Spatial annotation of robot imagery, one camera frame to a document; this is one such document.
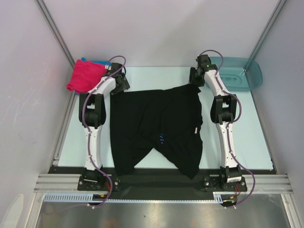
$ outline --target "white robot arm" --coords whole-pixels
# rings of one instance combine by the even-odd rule
[[[221,186],[228,183],[236,184],[243,180],[240,166],[234,159],[236,152],[232,127],[236,117],[237,98],[229,93],[219,77],[217,66],[211,63],[208,55],[199,55],[197,63],[196,68],[191,67],[190,69],[189,82],[197,86],[204,86],[206,81],[214,95],[210,117],[218,130],[221,147],[219,182]]]
[[[219,77],[219,73],[216,74],[216,70],[207,71],[205,73],[204,78],[205,81],[210,86],[210,89],[215,97],[227,96],[227,94],[225,94],[224,91],[228,92],[228,90],[223,84],[221,78]],[[216,123],[215,125],[218,130],[220,148],[222,154],[221,167],[229,167],[229,168],[237,167],[238,164],[231,156],[231,154],[233,154],[233,156],[236,157],[235,149],[234,149],[234,141],[233,141],[233,132],[232,132],[233,123],[222,122],[222,123]],[[230,139],[231,151],[229,148],[228,139]],[[241,178],[242,176],[227,177],[227,183],[241,181]]]
[[[108,80],[106,80],[103,85],[101,87],[99,87],[93,94],[102,94],[104,98],[106,98],[110,92],[112,90],[114,90],[116,87],[116,81],[115,78],[110,78]],[[102,125],[98,126],[97,128],[95,127],[91,127],[91,138],[90,138],[90,152],[92,155],[92,159],[95,163],[95,165],[98,168],[101,168],[103,163],[102,163],[102,159],[100,156],[100,133],[101,133],[101,129],[102,129]],[[89,136],[89,132],[88,129],[85,127],[85,139],[86,141],[88,141],[88,136]],[[90,161],[89,158],[89,153],[88,153],[88,148],[86,149],[86,161],[85,161],[85,168],[87,170],[95,170],[95,167],[93,166],[93,164]]]
[[[84,125],[84,113],[88,127],[84,126],[87,145],[86,163],[79,178],[78,190],[100,190],[105,182],[105,177],[100,172],[103,169],[100,134],[106,120],[105,98],[110,93],[116,94],[130,88],[122,68],[122,64],[112,63],[96,88],[79,95],[79,121]]]

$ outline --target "black mounting bracket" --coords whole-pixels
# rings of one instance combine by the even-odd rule
[[[213,99],[210,117],[211,121],[215,124],[223,124],[223,122],[232,122],[236,117],[237,100],[231,95],[215,96]]]
[[[224,183],[221,180],[220,176],[207,176],[203,180],[204,190],[206,192],[214,191],[227,191],[227,192],[236,192],[236,185],[242,192],[247,191],[246,180],[244,177],[241,178],[241,181]]]
[[[110,178],[113,184],[113,191],[120,191],[121,186],[119,177],[116,175],[112,175],[110,176]],[[77,190],[108,191],[108,188],[105,185],[106,182],[108,182],[108,179],[98,170],[88,170],[84,168],[79,177]]]
[[[123,65],[120,63],[112,63],[111,69],[107,71],[105,76],[109,76],[110,74],[114,73],[119,68],[121,68],[122,66]],[[113,78],[115,78],[116,87],[114,90],[111,91],[111,94],[117,94],[119,92],[122,92],[122,91],[130,88],[130,84],[129,84],[125,74],[126,74],[126,71],[123,73],[123,71],[120,70],[113,76]]]
[[[197,57],[196,61],[198,63],[198,67],[190,68],[189,83],[201,87],[205,85],[205,72],[209,70],[217,70],[218,68],[215,64],[211,63],[208,55],[200,55]]]
[[[105,186],[106,177],[102,175],[98,170],[83,169],[79,181],[78,191],[101,191],[107,190]]]
[[[89,93],[81,93],[79,95],[79,121],[82,121],[82,110],[85,104],[86,97]],[[90,105],[95,105],[94,108],[88,108]],[[88,126],[97,129],[105,123],[105,99],[103,94],[92,94],[86,103],[85,107],[85,122]]]
[[[247,191],[246,181],[245,178],[242,177],[241,168],[239,166],[233,168],[220,167],[220,175],[204,177],[203,185],[205,187],[205,191],[207,192],[210,191],[235,192],[236,186],[238,186],[241,191]]]

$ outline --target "gray wall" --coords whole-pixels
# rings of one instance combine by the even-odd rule
[[[121,54],[129,67],[172,67],[206,49],[249,57],[278,0],[45,2],[75,60]]]
[[[71,68],[34,0],[2,0],[0,32],[1,222],[19,194],[21,219],[28,213],[67,105]]]
[[[255,91],[280,173],[287,173],[304,211],[304,1],[290,0],[256,61],[264,82]]]

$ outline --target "white table surface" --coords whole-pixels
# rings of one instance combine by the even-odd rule
[[[170,89],[185,85],[189,79],[189,67],[128,67],[128,91]],[[210,119],[213,95],[206,86],[200,88],[203,125],[200,136],[203,154],[200,169],[218,169],[221,161],[219,135]],[[233,124],[234,143],[238,160],[249,169],[272,170],[272,162],[258,120],[250,92],[236,92],[243,107],[242,117]],[[110,96],[105,99],[107,119],[101,132],[101,156],[104,167],[114,167],[110,144]],[[78,120],[79,100],[76,99],[58,166],[84,166],[86,161],[86,139],[84,128]],[[140,161],[137,168],[176,168],[161,153],[152,149]]]

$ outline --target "pink cloth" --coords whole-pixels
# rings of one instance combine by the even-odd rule
[[[105,74],[105,66],[90,61],[77,60],[72,73],[72,78],[67,84],[69,91],[75,90],[78,94],[93,89]]]

